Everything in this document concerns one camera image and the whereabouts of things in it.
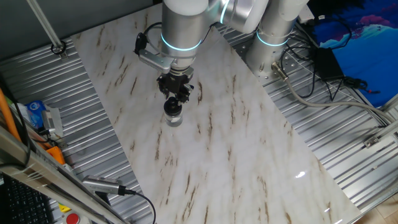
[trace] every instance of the metal rod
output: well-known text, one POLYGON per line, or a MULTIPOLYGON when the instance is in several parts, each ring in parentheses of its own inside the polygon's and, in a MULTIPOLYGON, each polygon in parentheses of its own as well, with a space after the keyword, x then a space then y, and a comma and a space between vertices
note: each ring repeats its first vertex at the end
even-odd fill
POLYGON ((26 0, 26 1, 29 4, 32 11, 35 13, 37 19, 41 23, 44 31, 47 33, 54 47, 57 49, 62 49, 63 44, 61 43, 61 40, 57 37, 55 31, 52 29, 49 21, 47 20, 46 16, 44 15, 37 1, 36 0, 26 0))
MULTIPOLYGON (((27 149, 9 132, 0 127, 0 163, 18 161, 23 163, 27 149)), ((40 147, 31 152, 25 170, 15 167, 3 167, 2 172, 25 183, 50 198, 81 212, 96 223, 127 224, 123 217, 108 204, 90 192, 76 177, 72 176, 62 165, 40 147)))

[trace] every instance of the orange tube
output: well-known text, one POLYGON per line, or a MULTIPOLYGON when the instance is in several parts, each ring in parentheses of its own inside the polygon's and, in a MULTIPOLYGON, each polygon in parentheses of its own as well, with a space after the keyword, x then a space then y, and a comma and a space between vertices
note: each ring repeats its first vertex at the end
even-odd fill
POLYGON ((12 118, 11 110, 8 107, 6 97, 4 96, 4 93, 0 89, 0 108, 2 111, 2 114, 4 118, 6 119, 8 131, 20 142, 21 138, 19 137, 17 127, 15 126, 14 118, 12 118))

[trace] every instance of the emergency stop button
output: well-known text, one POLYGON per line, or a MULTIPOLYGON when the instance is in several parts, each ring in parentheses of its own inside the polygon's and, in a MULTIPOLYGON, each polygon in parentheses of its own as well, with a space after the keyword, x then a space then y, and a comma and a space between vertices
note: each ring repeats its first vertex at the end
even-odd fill
POLYGON ((77 214, 72 213, 67 216, 67 224, 79 224, 80 218, 77 214))

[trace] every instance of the corrugated metal surface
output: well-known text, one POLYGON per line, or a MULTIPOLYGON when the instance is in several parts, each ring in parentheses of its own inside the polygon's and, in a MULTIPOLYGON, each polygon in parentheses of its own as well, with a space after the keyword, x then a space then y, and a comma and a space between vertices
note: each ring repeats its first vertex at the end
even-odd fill
MULTIPOLYGON (((141 191, 72 40, 64 41, 69 55, 66 61, 47 46, 1 62, 0 72, 21 103, 42 100, 60 109, 67 143, 63 155, 79 178, 99 175, 121 179, 130 189, 141 191)), ((149 205, 140 197, 110 196, 109 200, 128 220, 150 223, 153 219, 149 205)), ((58 204, 50 203, 61 223, 58 204)))
MULTIPOLYGON (((218 28, 222 34, 223 29, 227 29, 225 26, 218 28)), ((251 44, 252 34, 228 29, 224 37, 239 54, 244 54, 251 44)), ((80 178, 89 174, 120 178, 129 188, 139 190, 76 49, 70 39, 65 41, 70 58, 64 62, 53 55, 49 47, 44 47, 1 62, 0 71, 16 98, 23 103, 41 99, 49 106, 60 108, 64 140, 68 145, 63 153, 80 178)), ((286 71, 290 73, 294 88, 304 95, 309 91, 312 75, 291 55, 287 56, 286 71)), ((311 66, 308 62, 302 65, 309 69, 311 66)), ((297 103, 277 77, 263 78, 261 82, 351 201, 359 207, 365 202, 379 203, 378 193, 382 192, 384 184, 398 175, 398 148, 390 137, 370 149, 364 146, 363 141, 381 130, 372 115, 352 106, 309 108, 297 103)), ((337 84, 332 83, 332 92, 337 84)), ((325 84, 316 81, 315 92, 308 100, 328 101, 325 84)), ((358 101, 347 89, 337 94, 335 101, 340 100, 358 101)), ((152 220, 148 204, 140 198, 112 197, 110 201, 123 217, 139 220, 138 223, 152 220)), ((52 207, 55 216, 60 217, 55 202, 52 207)))
MULTIPOLYGON (((289 40, 291 46, 302 45, 289 40)), ((252 39, 234 46, 238 54, 244 55, 252 39)), ((285 55, 285 72, 300 95, 310 92, 312 84, 312 62, 299 61, 289 53, 285 55)), ((363 142, 382 131, 373 114, 354 106, 333 108, 312 108, 299 103, 290 93, 286 84, 275 75, 260 78, 260 82, 309 148, 325 166, 347 197, 365 212, 368 205, 382 202, 379 198, 384 189, 398 177, 398 145, 394 138, 386 136, 371 148, 363 142)), ((330 85, 335 93, 339 81, 330 85)), ((328 103, 329 92, 319 78, 308 101, 328 103)), ((362 101, 352 90, 341 89, 334 101, 362 101)))

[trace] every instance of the black box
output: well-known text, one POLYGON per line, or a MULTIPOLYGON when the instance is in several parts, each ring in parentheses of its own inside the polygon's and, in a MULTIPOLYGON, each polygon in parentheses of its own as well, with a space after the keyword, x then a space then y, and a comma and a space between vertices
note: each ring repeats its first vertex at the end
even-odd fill
POLYGON ((315 55, 315 70, 322 81, 333 81, 344 78, 343 71, 331 48, 318 48, 315 55))

